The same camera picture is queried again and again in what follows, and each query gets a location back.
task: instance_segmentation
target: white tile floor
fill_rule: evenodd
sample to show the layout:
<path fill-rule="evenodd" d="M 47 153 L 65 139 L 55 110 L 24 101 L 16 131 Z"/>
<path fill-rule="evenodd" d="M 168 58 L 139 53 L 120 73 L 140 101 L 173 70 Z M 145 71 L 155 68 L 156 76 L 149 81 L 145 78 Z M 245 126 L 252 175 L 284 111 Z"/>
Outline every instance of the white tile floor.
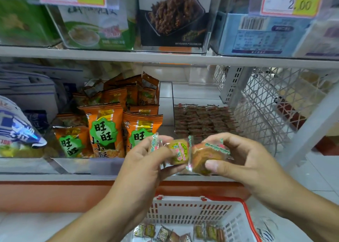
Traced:
<path fill-rule="evenodd" d="M 154 74 L 164 70 L 155 70 Z M 171 76 L 172 70 L 166 70 Z M 204 77 L 191 77 L 187 73 L 180 73 L 188 81 L 204 79 Z M 219 94 L 210 86 L 192 86 L 168 82 L 161 83 L 160 114 L 164 114 L 164 124 L 171 126 L 173 123 L 173 101 L 190 104 L 216 104 L 221 105 Z M 324 157 L 321 154 L 310 152 L 307 160 L 300 167 L 291 171 L 292 177 L 309 190 L 339 204 L 339 157 Z M 271 218 L 278 229 L 274 235 L 281 242 L 311 242 L 308 236 L 292 222 L 280 218 L 267 210 L 254 198 L 248 200 L 248 206 L 253 219 L 260 216 Z M 56 231 L 69 224 L 80 214 L 5 214 L 0 213 L 0 242 L 44 242 Z"/>

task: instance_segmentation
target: white plastic basket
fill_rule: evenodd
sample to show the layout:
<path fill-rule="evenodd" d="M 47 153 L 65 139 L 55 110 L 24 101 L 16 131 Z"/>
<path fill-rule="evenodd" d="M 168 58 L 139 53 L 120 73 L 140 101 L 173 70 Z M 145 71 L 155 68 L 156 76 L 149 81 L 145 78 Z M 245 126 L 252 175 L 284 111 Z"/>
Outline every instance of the white plastic basket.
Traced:
<path fill-rule="evenodd" d="M 222 227 L 226 242 L 261 242 L 248 208 L 240 198 L 158 196 L 153 199 L 145 222 L 156 225 L 156 234 L 161 225 L 164 225 L 178 235 L 190 232 L 192 240 L 193 226 L 207 222 Z M 123 241 L 150 240 L 132 234 L 133 232 Z"/>

